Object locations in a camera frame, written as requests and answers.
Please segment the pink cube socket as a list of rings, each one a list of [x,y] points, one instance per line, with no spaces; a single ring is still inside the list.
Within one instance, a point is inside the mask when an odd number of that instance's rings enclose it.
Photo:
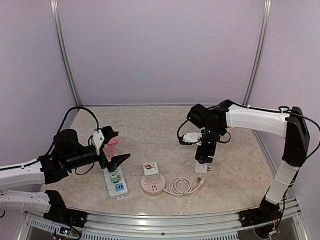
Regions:
[[[104,152],[108,162],[110,162],[112,160],[112,157],[117,155],[117,150],[116,150],[115,145],[105,146],[103,148],[103,152]]]

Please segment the pink plug adapter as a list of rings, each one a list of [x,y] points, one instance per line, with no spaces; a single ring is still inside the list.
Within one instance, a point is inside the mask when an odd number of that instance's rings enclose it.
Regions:
[[[105,145],[105,147],[111,148],[111,147],[115,147],[118,144],[119,144],[119,137],[115,136]]]

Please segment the white plug adapter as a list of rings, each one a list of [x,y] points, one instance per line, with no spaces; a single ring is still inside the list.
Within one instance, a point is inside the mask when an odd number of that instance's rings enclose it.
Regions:
[[[194,172],[196,174],[207,174],[210,171],[211,167],[208,163],[198,163],[197,161],[195,162]]]

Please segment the green plug adapter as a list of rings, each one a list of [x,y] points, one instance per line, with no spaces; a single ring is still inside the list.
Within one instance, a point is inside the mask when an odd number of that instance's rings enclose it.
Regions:
[[[113,184],[116,184],[120,181],[120,177],[119,177],[117,169],[115,171],[110,172],[109,177],[110,177],[110,180]]]

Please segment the white multicolour power strip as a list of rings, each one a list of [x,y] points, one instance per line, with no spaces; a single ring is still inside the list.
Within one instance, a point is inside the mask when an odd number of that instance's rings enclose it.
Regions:
[[[122,200],[129,194],[122,168],[119,166],[115,171],[103,170],[107,192],[111,199]]]

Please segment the white cube socket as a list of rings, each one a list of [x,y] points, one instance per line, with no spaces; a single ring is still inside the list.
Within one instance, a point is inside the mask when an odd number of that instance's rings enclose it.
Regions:
[[[147,182],[157,181],[160,179],[158,164],[155,161],[144,163],[143,173]]]

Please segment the pink round socket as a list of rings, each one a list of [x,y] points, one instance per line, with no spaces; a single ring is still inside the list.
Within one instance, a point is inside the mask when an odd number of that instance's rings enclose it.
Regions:
[[[158,180],[147,181],[143,176],[140,180],[142,191],[149,196],[160,195],[166,186],[166,179],[163,174],[159,174]]]

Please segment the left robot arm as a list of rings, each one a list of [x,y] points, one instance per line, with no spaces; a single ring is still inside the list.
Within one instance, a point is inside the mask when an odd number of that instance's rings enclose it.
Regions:
[[[49,220],[66,222],[76,214],[67,208],[56,190],[24,192],[17,187],[50,185],[69,176],[73,170],[99,163],[101,169],[114,171],[131,155],[113,156],[104,153],[104,146],[118,136],[110,126],[97,129],[92,143],[82,145],[76,130],[68,128],[53,137],[53,150],[31,161],[2,166],[0,168],[0,209],[7,211],[38,212]]]

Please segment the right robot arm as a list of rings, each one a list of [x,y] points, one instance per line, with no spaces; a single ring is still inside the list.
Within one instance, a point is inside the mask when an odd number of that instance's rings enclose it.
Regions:
[[[227,134],[228,128],[250,129],[285,139],[282,162],[255,212],[260,222],[268,221],[307,160],[310,134],[301,109],[283,106],[278,110],[258,108],[227,99],[212,108],[194,105],[186,120],[201,132],[186,133],[179,138],[179,142],[182,145],[197,145],[195,160],[200,164],[213,162],[217,143]]]

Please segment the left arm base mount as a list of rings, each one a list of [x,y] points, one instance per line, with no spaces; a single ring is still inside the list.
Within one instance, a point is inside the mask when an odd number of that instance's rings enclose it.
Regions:
[[[46,220],[79,228],[85,226],[87,217],[87,212],[69,208],[66,208],[65,210],[50,211],[43,214],[43,218]]]

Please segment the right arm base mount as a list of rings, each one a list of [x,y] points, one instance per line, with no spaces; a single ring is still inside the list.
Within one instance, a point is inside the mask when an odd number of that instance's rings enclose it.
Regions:
[[[238,213],[242,227],[249,227],[267,223],[276,219],[280,219],[282,213],[280,210],[273,212],[264,208],[250,208],[242,210]]]

